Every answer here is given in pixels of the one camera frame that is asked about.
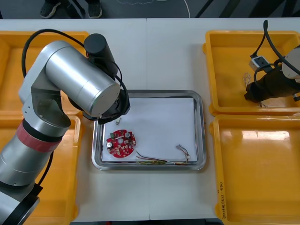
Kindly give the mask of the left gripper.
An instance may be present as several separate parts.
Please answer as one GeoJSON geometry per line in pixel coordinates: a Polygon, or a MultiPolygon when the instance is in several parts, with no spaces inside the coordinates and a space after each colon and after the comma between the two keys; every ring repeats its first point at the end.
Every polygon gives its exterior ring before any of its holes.
{"type": "Polygon", "coordinates": [[[124,90],[120,90],[120,93],[119,93],[116,101],[102,115],[100,115],[98,117],[91,117],[85,112],[83,112],[82,115],[83,115],[83,117],[87,118],[88,120],[97,121],[99,125],[103,125],[103,124],[106,124],[108,122],[118,119],[122,115],[127,114],[129,109],[130,109],[130,102],[129,102],[128,93],[124,90]]]}

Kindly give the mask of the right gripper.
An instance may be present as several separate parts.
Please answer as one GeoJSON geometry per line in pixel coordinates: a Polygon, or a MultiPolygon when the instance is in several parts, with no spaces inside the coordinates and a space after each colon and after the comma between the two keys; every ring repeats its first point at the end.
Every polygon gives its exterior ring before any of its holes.
{"type": "Polygon", "coordinates": [[[261,79],[256,82],[252,82],[246,86],[246,93],[244,98],[247,101],[254,103],[262,102],[264,100],[275,98],[275,95],[271,93],[269,87],[272,87],[272,81],[275,70],[271,70],[266,73],[261,79]]]}

